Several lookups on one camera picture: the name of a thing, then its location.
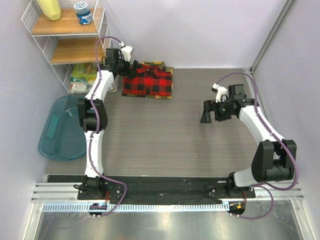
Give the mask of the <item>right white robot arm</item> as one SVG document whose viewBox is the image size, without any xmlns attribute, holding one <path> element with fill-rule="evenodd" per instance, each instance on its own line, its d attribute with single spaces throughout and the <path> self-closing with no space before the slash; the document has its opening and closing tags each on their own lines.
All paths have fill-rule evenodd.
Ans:
<svg viewBox="0 0 320 240">
<path fill-rule="evenodd" d="M 223 87 L 215 83 L 212 91 L 216 96 L 213 100 L 204 101 L 200 123 L 211 123 L 211 112 L 217 122 L 236 116 L 249 129 L 257 144 L 250 167 L 232 172 L 227 177 L 226 193 L 236 198 L 257 184 L 292 180 L 295 176 L 296 143 L 286 140 L 271 126 L 256 100 L 245 94 L 244 85 Z"/>
</svg>

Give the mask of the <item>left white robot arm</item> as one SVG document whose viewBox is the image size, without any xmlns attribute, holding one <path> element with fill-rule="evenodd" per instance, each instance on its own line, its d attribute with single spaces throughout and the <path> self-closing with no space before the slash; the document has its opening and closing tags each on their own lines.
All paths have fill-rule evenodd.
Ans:
<svg viewBox="0 0 320 240">
<path fill-rule="evenodd" d="M 86 140 L 86 167 L 78 190 L 79 200 L 100 200 L 107 194 L 106 179 L 102 164 L 102 144 L 108 115 L 104 100 L 117 76 L 133 77 L 137 61 L 131 65 L 133 47 L 108 48 L 106 57 L 97 63 L 97 77 L 85 97 L 77 101 L 79 124 Z"/>
</svg>

